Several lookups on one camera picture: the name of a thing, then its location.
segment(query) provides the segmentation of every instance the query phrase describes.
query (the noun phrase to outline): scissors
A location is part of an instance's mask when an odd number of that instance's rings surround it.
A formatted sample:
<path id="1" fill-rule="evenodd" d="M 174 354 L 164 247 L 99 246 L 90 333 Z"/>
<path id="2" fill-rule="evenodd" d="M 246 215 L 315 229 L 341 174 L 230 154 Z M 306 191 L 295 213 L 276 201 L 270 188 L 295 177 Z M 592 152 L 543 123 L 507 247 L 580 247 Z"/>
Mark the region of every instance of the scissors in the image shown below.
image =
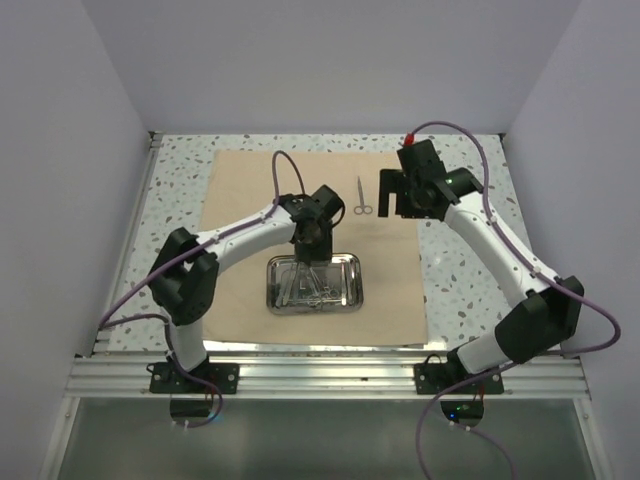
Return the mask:
<path id="1" fill-rule="evenodd" d="M 364 193 L 362 192 L 362 182 L 360 176 L 358 176 L 358 196 L 360 197 L 360 205 L 353 208 L 353 213 L 356 215 L 371 215 L 373 213 L 373 207 L 371 205 L 364 204 Z"/>

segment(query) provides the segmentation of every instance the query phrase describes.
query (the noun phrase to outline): red object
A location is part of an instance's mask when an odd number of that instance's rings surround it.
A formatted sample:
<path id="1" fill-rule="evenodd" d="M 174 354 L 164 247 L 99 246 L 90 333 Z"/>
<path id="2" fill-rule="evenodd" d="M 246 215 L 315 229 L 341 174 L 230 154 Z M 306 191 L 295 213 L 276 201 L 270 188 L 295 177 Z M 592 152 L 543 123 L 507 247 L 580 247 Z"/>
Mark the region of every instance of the red object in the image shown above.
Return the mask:
<path id="1" fill-rule="evenodd" d="M 413 141 L 415 139 L 415 135 L 413 133 L 407 133 L 407 136 L 404 137 L 403 145 L 408 147 L 409 145 L 413 145 Z"/>

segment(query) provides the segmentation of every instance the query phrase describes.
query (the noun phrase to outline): cable connector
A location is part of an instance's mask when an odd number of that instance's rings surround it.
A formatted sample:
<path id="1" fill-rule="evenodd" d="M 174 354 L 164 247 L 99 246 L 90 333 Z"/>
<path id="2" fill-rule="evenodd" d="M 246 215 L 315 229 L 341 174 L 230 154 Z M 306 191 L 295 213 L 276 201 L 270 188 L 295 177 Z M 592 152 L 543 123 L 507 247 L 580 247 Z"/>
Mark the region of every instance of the cable connector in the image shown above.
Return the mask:
<path id="1" fill-rule="evenodd" d="M 404 137 L 404 142 L 402 142 L 402 146 L 408 147 L 409 145 L 413 145 L 413 142 L 415 141 L 415 139 L 416 139 L 415 134 L 411 132 L 407 133 L 407 136 Z"/>

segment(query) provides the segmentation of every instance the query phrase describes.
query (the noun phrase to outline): speckled table surface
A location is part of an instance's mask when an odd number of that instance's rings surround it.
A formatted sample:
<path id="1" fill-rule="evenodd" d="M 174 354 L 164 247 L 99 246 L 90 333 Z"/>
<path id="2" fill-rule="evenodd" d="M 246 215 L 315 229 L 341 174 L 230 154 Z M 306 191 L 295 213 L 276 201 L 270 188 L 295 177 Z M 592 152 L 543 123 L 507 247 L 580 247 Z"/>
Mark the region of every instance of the speckled table surface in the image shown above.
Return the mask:
<path id="1" fill-rule="evenodd" d="M 448 168 L 467 167 L 481 177 L 478 153 L 466 138 L 459 135 L 429 135 L 429 138 Z M 478 138 L 489 160 L 492 202 L 528 245 L 500 140 L 495 135 Z M 386 152 L 397 150 L 401 140 L 400 135 L 165 135 L 120 293 L 145 276 L 172 230 L 181 226 L 198 230 L 216 150 L 283 149 L 292 154 L 296 151 Z M 422 348 L 449 350 L 491 329 L 508 312 L 508 306 L 491 274 L 455 232 L 437 221 L 416 221 L 416 228 L 429 337 L 429 343 Z M 148 290 L 143 290 L 116 316 L 156 310 Z M 218 342 L 206 342 L 206 346 L 210 350 L 229 348 Z M 268 345 L 243 344 L 241 347 L 283 349 L 283 346 Z M 117 327 L 109 336 L 107 349 L 114 352 L 163 351 L 165 342 L 161 324 L 142 321 Z M 238 349 L 237 344 L 231 349 Z"/>

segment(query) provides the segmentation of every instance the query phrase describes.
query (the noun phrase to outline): black square bracket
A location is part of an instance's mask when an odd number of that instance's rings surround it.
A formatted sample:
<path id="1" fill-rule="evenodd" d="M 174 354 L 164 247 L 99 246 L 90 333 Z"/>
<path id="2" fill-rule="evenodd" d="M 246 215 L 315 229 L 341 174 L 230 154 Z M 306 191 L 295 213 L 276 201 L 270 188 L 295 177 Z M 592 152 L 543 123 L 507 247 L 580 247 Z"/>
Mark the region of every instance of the black square bracket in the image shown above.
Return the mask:
<path id="1" fill-rule="evenodd" d="M 198 378 L 213 383 L 224 395 L 233 395 L 238 389 L 240 366 L 237 363 L 203 363 L 197 367 Z M 151 373 L 149 392 L 159 394 L 204 393 L 205 387 L 184 378 L 172 362 L 147 365 Z"/>
<path id="2" fill-rule="evenodd" d="M 416 393 L 418 395 L 435 395 L 436 393 L 451 386 L 447 381 L 447 372 L 443 363 L 416 363 L 413 366 L 413 380 L 416 385 Z M 466 385 L 454 392 L 455 394 L 473 395 L 478 392 L 480 385 L 484 386 L 485 395 L 500 395 L 504 393 L 504 385 L 502 376 L 499 374 L 493 377 L 485 378 L 478 383 Z"/>

